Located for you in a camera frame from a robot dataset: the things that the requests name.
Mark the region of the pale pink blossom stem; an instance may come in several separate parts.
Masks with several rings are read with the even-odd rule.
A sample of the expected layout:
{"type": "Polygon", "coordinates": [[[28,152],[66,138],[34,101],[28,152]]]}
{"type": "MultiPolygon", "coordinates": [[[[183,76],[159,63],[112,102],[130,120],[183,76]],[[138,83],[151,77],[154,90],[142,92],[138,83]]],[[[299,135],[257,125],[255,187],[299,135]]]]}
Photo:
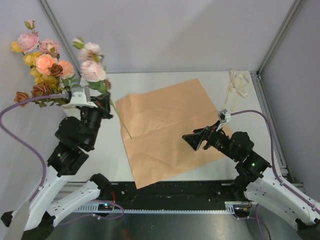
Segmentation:
{"type": "Polygon", "coordinates": [[[96,43],[84,41],[82,37],[74,38],[72,46],[79,50],[80,75],[87,82],[86,87],[101,94],[108,94],[111,83],[103,65],[105,56],[101,47],[96,43]]]}

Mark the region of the green and peach wrapping paper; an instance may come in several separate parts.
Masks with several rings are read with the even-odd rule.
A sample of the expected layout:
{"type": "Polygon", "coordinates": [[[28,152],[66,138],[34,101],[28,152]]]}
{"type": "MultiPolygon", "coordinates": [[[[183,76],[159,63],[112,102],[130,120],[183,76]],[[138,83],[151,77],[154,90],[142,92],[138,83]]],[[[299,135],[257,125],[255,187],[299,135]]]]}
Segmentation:
{"type": "Polygon", "coordinates": [[[138,189],[199,167],[213,168],[212,179],[232,179],[234,164],[214,148],[194,151],[182,136],[218,120],[227,84],[191,79],[141,90],[142,82],[121,81],[116,107],[122,139],[138,189]]]}

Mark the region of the cream printed ribbon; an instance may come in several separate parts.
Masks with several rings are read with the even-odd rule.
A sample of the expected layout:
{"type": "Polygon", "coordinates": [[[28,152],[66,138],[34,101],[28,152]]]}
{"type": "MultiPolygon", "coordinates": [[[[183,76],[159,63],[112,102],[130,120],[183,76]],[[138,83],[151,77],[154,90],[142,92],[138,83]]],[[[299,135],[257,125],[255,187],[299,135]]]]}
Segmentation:
{"type": "Polygon", "coordinates": [[[250,85],[250,80],[250,75],[246,72],[234,69],[229,71],[229,82],[224,100],[224,106],[229,112],[235,112],[240,99],[248,97],[247,87],[250,85]]]}

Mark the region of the peach rose stem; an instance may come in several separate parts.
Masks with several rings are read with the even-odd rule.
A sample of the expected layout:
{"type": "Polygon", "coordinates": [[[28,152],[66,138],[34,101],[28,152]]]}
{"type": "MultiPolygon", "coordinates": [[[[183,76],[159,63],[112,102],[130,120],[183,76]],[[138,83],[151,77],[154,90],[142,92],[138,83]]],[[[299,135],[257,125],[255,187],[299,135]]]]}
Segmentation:
{"type": "Polygon", "coordinates": [[[50,54],[42,54],[35,60],[35,70],[39,76],[35,83],[47,83],[51,88],[58,88],[64,81],[73,79],[74,66],[66,60],[58,60],[50,54]]]}

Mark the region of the yellow rose stem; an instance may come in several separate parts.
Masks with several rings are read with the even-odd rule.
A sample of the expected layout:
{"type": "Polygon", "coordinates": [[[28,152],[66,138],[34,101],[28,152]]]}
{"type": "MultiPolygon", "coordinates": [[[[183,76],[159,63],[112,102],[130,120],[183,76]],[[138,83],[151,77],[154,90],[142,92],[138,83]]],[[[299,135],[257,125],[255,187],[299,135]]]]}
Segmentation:
{"type": "MultiPolygon", "coordinates": [[[[18,40],[17,41],[13,41],[11,43],[11,51],[15,52],[15,53],[21,53],[23,54],[23,62],[25,65],[30,67],[31,70],[31,66],[36,66],[36,59],[43,55],[40,53],[40,51],[38,49],[34,49],[31,52],[28,53],[23,53],[23,51],[18,47],[18,40]]],[[[60,54],[58,54],[56,57],[58,60],[60,60],[60,54]]]]}

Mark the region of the pink peony stem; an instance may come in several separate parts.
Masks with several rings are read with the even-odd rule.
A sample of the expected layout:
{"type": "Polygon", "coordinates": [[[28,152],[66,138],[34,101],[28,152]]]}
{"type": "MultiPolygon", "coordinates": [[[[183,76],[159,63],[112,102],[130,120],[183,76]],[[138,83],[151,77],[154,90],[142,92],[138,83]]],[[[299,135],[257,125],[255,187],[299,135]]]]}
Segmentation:
{"type": "Polygon", "coordinates": [[[38,32],[35,31],[34,20],[24,21],[24,25],[31,31],[31,33],[21,34],[17,40],[17,45],[24,54],[35,49],[38,49],[41,54],[49,54],[52,57],[56,57],[60,53],[60,44],[57,41],[51,38],[39,39],[38,32]]]}

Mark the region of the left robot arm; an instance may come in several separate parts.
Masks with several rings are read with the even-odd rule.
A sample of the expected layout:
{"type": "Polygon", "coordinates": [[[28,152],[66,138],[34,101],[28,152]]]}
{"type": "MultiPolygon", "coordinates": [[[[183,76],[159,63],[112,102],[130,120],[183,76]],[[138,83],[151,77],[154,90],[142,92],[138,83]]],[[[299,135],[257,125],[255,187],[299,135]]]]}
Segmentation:
{"type": "Polygon", "coordinates": [[[59,143],[47,161],[25,141],[3,131],[31,150],[40,160],[42,177],[27,200],[15,211],[3,213],[1,221],[7,227],[7,240],[45,240],[54,228],[70,213],[92,200],[105,200],[111,195],[111,182],[96,173],[79,189],[55,201],[62,187],[71,180],[94,150],[103,119],[111,119],[110,93],[90,96],[83,89],[65,94],[51,94],[26,99],[24,105],[39,100],[67,98],[80,110],[80,118],[64,118],[55,133],[59,143]]]}

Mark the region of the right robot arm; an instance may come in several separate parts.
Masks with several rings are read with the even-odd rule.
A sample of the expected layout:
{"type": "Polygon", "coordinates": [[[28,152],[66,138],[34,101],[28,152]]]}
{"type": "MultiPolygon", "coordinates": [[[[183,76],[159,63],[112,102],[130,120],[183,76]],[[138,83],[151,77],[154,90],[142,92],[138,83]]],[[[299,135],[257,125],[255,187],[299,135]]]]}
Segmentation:
{"type": "Polygon", "coordinates": [[[214,147],[236,163],[238,176],[230,188],[235,200],[245,198],[265,207],[296,229],[302,240],[318,240],[320,203],[280,176],[269,161],[257,154],[246,132],[237,131],[227,136],[218,126],[216,122],[195,129],[182,139],[195,151],[214,147]]]}

